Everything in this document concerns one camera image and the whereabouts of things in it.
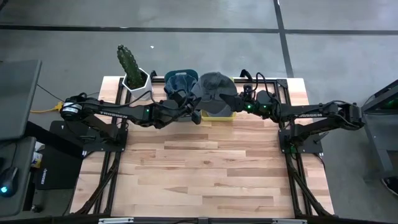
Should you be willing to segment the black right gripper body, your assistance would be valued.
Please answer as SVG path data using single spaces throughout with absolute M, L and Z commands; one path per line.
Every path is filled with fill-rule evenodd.
M 239 94 L 243 100 L 243 110 L 252 114 L 265 114 L 265 91 L 261 90 L 258 93 L 254 90 L 244 90 Z

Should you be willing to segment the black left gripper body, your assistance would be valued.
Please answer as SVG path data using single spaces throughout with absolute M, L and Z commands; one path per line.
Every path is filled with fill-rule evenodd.
M 191 116 L 189 114 L 182 114 L 182 109 L 179 109 L 178 103 L 174 100 L 161 101 L 161 120 L 172 122 L 190 122 Z

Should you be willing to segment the mottled dark grey baseball cap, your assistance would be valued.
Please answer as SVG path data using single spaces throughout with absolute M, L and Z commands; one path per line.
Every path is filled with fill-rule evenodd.
M 233 112 L 231 107 L 220 97 L 236 95 L 237 89 L 234 81 L 220 72 L 209 72 L 199 77 L 190 92 L 200 101 L 196 110 L 202 110 L 211 117 L 230 117 Z

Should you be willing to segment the navy blue baseball cap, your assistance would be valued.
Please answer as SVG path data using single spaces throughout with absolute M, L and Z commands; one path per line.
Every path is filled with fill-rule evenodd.
M 196 83 L 197 79 L 191 75 L 172 75 L 166 81 L 164 91 L 167 95 L 167 98 L 171 99 L 172 94 L 177 90 L 184 89 L 187 91 L 187 94 L 189 94 Z

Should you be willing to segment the yellow plastic bin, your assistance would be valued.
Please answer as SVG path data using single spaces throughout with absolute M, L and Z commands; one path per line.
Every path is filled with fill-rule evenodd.
M 212 121 L 231 121 L 233 120 L 233 117 L 235 116 L 234 112 L 230 117 L 211 117 L 207 115 L 205 111 L 202 111 L 204 115 L 204 120 L 212 120 Z

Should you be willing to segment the white hexagonal plant pot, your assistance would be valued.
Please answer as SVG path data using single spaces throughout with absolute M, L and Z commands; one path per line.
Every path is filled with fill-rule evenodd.
M 130 89 L 127 85 L 127 75 L 123 78 L 123 86 L 127 89 L 127 92 L 130 93 L 131 101 L 132 100 L 148 100 L 150 98 L 149 91 L 153 91 L 152 82 L 150 79 L 150 75 L 144 71 L 142 68 L 139 68 L 142 78 L 144 79 L 144 86 L 136 89 Z

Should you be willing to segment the green cactus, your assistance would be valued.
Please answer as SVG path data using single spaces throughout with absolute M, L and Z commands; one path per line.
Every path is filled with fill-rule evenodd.
M 141 71 L 137 65 L 132 52 L 124 45 L 119 45 L 117 49 L 117 58 L 126 74 L 126 85 L 134 90 L 144 86 Z

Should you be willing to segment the black control box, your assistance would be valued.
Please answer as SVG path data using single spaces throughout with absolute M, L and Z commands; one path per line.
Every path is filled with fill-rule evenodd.
M 35 173 L 35 188 L 74 189 L 83 160 L 64 154 L 51 146 L 44 146 L 39 153 L 42 155 L 42 161 Z

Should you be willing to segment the white and yellow packet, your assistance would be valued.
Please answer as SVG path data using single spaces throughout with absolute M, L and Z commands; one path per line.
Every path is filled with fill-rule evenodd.
M 45 145 L 42 144 L 41 142 L 35 143 L 34 153 L 32 155 L 32 161 L 30 164 L 31 167 L 36 168 L 36 169 L 38 169 L 40 167 L 42 158 L 43 158 L 43 154 L 40 151 L 43 150 L 44 147 L 45 147 Z

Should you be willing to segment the grey monitor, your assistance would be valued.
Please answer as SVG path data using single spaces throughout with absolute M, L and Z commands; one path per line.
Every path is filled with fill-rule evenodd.
M 42 62 L 0 63 L 0 141 L 24 135 Z

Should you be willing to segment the grey side desk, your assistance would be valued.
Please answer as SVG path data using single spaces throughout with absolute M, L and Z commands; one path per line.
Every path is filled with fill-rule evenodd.
M 36 139 L 27 137 L 0 143 L 0 174 L 10 166 L 17 168 L 13 183 L 14 195 L 3 197 L 0 180 L 0 218 L 17 215 L 24 208 L 30 178 L 30 165 Z

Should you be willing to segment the black computer mouse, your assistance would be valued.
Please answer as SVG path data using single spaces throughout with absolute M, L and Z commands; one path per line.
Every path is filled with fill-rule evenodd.
M 12 197 L 17 191 L 18 168 L 11 166 L 0 174 L 0 196 Z

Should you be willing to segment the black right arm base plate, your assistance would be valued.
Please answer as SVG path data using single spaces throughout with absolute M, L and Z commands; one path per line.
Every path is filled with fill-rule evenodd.
M 318 154 L 323 152 L 321 136 L 319 134 L 309 136 L 302 143 L 290 141 L 290 130 L 282 129 L 278 132 L 280 150 L 284 154 Z

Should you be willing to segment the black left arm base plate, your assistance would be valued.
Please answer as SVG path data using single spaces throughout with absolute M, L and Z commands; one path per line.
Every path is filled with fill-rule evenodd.
M 89 126 L 88 123 L 54 121 L 50 131 L 86 152 L 123 152 L 126 149 L 128 131 L 115 124 L 102 122 L 99 126 Z

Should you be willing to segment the silver bracket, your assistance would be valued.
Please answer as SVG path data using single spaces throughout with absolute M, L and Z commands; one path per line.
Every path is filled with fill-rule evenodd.
M 288 218 L 275 218 L 272 224 L 308 224 L 306 220 L 301 219 L 288 219 Z
M 133 217 L 100 218 L 98 224 L 134 224 Z

